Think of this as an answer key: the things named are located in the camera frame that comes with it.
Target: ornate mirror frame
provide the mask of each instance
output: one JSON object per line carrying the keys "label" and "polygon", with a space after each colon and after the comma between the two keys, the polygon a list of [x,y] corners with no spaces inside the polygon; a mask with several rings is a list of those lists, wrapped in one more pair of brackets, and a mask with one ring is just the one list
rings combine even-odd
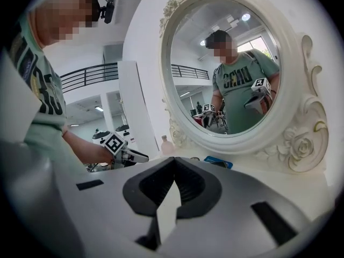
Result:
{"label": "ornate mirror frame", "polygon": [[220,154],[253,153],[268,163],[288,165],[296,172],[308,171],[323,159],[328,144],[326,114],[315,77],[321,66],[310,61],[312,40],[306,34],[296,34],[283,14],[266,0],[233,1],[259,16],[275,39],[281,67],[278,95],[263,120],[240,134],[214,134],[193,121],[174,86],[170,55],[180,21],[204,0],[169,0],[160,20],[159,60],[173,141],[184,148],[191,140]]}

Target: white column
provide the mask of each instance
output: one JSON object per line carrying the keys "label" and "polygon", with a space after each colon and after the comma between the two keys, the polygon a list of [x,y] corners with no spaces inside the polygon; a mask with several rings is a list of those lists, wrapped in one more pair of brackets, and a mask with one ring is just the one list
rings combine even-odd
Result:
{"label": "white column", "polygon": [[127,119],[125,118],[125,114],[122,114],[121,116],[122,116],[123,124],[124,124],[124,125],[128,124],[128,123],[127,123]]}
{"label": "white column", "polygon": [[135,138],[138,151],[155,158],[159,149],[148,115],[135,61],[118,62],[119,91],[125,117]]}
{"label": "white column", "polygon": [[114,132],[111,110],[109,106],[109,99],[106,93],[101,94],[101,101],[107,130],[109,130],[110,132]]}

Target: person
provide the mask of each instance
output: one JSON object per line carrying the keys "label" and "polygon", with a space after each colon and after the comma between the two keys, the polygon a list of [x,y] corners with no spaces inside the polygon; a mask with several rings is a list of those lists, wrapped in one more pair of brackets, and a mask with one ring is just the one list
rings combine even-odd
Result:
{"label": "person", "polygon": [[257,124],[272,104],[272,100],[268,105],[261,103],[263,114],[245,109],[244,104],[251,98],[251,86],[258,78],[266,77],[274,99],[280,83],[280,68],[257,49],[239,53],[236,43],[225,31],[213,32],[205,39],[205,47],[212,49],[221,62],[212,78],[211,104],[218,112],[224,101],[229,133],[241,133]]}
{"label": "person", "polygon": [[200,105],[199,101],[197,102],[196,109],[198,114],[202,114],[202,105]]}
{"label": "person", "polygon": [[113,156],[105,147],[68,131],[61,79],[42,49],[70,39],[79,27],[92,26],[99,16],[98,0],[45,0],[19,18],[5,44],[20,76],[41,101],[25,143],[70,173],[86,173],[83,163],[111,164]]}

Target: railing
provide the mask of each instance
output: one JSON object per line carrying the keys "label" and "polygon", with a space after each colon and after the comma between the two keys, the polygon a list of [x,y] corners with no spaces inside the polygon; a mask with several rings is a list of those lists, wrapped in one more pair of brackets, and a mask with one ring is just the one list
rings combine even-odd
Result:
{"label": "railing", "polygon": [[172,75],[175,77],[189,77],[189,78],[200,78],[203,80],[208,80],[208,71],[191,68],[182,65],[171,64]]}
{"label": "railing", "polygon": [[63,93],[86,85],[118,79],[117,63],[107,63],[73,71],[61,76]]}

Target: black hair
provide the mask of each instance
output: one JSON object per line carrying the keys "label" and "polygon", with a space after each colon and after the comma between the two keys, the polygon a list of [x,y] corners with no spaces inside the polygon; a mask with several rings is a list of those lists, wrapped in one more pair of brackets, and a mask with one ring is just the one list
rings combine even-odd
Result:
{"label": "black hair", "polygon": [[86,21],[86,27],[92,27],[92,22],[97,22],[101,15],[101,6],[98,0],[91,0],[92,1],[92,17],[91,20]]}
{"label": "black hair", "polygon": [[204,42],[207,49],[214,49],[214,43],[232,41],[232,37],[225,31],[217,30],[210,34]]}

